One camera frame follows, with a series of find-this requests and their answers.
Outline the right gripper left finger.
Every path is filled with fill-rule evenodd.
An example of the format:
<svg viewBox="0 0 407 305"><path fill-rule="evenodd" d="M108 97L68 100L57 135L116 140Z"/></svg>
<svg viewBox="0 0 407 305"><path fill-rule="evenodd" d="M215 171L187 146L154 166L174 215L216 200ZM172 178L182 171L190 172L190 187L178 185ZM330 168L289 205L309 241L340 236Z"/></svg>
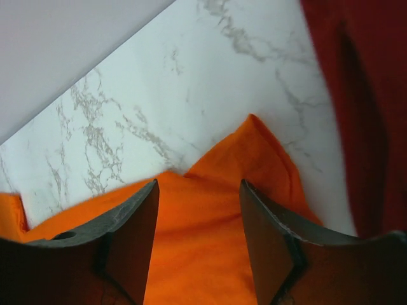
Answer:
<svg viewBox="0 0 407 305"><path fill-rule="evenodd" d="M157 180L54 236L1 240L2 304L142 304L156 230Z"/></svg>

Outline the orange t-shirt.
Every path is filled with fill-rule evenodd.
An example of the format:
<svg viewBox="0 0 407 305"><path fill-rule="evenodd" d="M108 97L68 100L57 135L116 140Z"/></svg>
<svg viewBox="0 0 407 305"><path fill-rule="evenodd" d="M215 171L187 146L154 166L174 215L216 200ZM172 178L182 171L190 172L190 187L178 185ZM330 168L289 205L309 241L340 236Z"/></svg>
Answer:
<svg viewBox="0 0 407 305"><path fill-rule="evenodd" d="M117 207L157 180L156 230L142 304L255 304L239 203L242 180L312 222L297 167L255 115L187 173L163 172L86 200L29 229L22 199L1 195L1 240L50 240Z"/></svg>

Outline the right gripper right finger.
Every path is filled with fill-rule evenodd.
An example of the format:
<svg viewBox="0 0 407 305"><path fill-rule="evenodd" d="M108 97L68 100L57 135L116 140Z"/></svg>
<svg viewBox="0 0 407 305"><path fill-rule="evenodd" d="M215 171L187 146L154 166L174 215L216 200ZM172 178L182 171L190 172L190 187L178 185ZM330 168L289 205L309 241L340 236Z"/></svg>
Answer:
<svg viewBox="0 0 407 305"><path fill-rule="evenodd" d="M405 304L406 233L361 239L317 225L248 181L240 207L258 304Z"/></svg>

